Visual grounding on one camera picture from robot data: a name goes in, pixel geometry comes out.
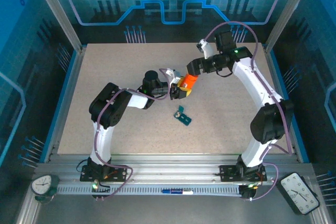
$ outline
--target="glass panel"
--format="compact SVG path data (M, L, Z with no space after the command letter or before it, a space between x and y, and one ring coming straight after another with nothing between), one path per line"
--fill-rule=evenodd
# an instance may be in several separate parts
M64 51L72 48L45 0L0 6L0 216L13 223L41 154L25 139L43 146L67 70Z
M335 11L335 0L301 0L274 47L308 156L334 172Z
M252 25L265 42L287 0L60 0L82 43L199 41L229 20ZM242 27L235 41L252 41Z

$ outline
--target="clock hand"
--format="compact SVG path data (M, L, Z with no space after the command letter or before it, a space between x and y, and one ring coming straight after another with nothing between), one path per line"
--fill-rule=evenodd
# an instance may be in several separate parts
M305 201L307 201L306 198L305 198L302 194L299 193L299 195L300 195Z

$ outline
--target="beige work surface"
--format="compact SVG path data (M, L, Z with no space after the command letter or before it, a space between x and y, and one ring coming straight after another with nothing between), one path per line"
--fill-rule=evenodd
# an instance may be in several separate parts
M238 46L246 46L251 52L255 49L253 43ZM186 65L202 56L195 43L89 44L58 154L91 153L93 125L89 106L108 82L137 89L146 71L171 68L183 75ZM272 85L261 44L256 62ZM227 69L221 72L226 73L229 73ZM179 105L192 119L189 126L173 117ZM240 154L251 139L250 122L256 112L250 95L237 77L202 74L185 99L155 101L148 110L127 108L114 129L111 153ZM285 140L278 144L284 147Z

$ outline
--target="marker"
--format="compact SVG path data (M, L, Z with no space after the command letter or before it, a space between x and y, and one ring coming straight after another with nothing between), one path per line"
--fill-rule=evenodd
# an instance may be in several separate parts
M163 194L185 194L185 195L193 195L194 192L190 189L163 189Z

